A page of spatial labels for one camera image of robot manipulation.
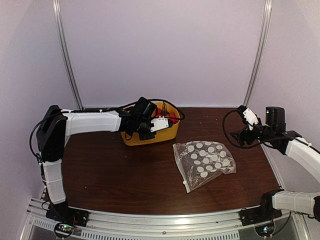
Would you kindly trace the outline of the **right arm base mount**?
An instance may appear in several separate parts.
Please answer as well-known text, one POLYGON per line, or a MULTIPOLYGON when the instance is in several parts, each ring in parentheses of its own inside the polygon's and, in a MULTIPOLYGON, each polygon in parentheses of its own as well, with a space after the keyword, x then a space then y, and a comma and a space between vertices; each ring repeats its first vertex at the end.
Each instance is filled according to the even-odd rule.
POLYGON ((272 221, 281 217, 282 211, 271 209, 267 211, 261 210, 261 207, 242 208, 239 212, 239 218, 243 226, 255 225, 262 222, 272 221))

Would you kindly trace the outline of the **clear polka dot zip bag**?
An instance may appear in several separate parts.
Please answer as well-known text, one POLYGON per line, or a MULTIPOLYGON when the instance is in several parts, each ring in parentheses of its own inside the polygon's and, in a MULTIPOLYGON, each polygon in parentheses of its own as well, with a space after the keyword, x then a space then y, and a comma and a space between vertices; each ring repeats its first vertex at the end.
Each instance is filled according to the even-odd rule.
POLYGON ((236 172, 236 162, 226 146, 216 141, 189 141, 172 145, 176 166, 189 194, 220 175, 236 172))

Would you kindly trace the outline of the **yellow plastic basket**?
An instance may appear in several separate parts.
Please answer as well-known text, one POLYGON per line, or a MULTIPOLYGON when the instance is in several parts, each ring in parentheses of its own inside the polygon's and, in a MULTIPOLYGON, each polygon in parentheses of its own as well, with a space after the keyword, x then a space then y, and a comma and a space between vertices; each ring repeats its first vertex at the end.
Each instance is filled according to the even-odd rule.
POLYGON ((132 136, 129 136, 125 132, 121 132, 121 137, 127 146, 139 146, 165 142, 173 140, 177 136, 180 121, 185 119, 185 114, 175 105, 166 100, 152 99, 151 101, 157 105, 158 108, 157 111, 152 114, 153 117, 157 116, 155 120, 168 119, 172 121, 172 124, 169 128, 146 133, 142 135, 142 138, 140 138, 139 133, 136 132, 134 132, 132 136))

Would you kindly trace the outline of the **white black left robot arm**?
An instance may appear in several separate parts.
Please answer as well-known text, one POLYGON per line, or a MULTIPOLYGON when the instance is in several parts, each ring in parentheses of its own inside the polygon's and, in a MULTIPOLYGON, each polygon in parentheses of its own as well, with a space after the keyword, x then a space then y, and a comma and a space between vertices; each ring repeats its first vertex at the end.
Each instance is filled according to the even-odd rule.
POLYGON ((72 218, 63 185, 62 160, 65 146, 72 135, 93 132, 124 132, 139 135, 140 140, 155 138, 158 131, 169 127, 168 120, 156 118, 157 106, 141 97, 133 106, 61 109, 52 105, 47 110, 36 132, 39 161, 47 188, 52 213, 61 222, 72 218))

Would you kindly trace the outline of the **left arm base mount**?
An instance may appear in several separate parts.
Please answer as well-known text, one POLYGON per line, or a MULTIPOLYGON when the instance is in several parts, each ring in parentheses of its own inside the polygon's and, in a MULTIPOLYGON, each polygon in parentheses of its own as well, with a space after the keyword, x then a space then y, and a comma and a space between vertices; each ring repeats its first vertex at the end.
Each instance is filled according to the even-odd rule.
POLYGON ((65 202, 60 204, 50 203, 45 216, 48 219, 66 223, 71 226, 86 227, 89 212, 87 210, 69 207, 65 202))

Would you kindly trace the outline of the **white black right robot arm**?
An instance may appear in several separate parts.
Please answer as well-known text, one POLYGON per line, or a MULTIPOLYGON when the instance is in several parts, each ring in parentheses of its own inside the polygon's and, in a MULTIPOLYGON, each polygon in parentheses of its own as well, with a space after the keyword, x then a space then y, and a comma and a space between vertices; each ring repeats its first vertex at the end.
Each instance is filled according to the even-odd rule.
POLYGON ((262 195, 256 210, 259 220, 266 221, 278 211, 304 214, 320 219, 320 151, 294 130, 287 130, 285 109, 268 106, 265 123, 247 106, 231 113, 239 114, 244 127, 227 132, 223 118, 223 133, 231 145, 239 149, 263 147, 273 172, 281 184, 280 190, 262 195))

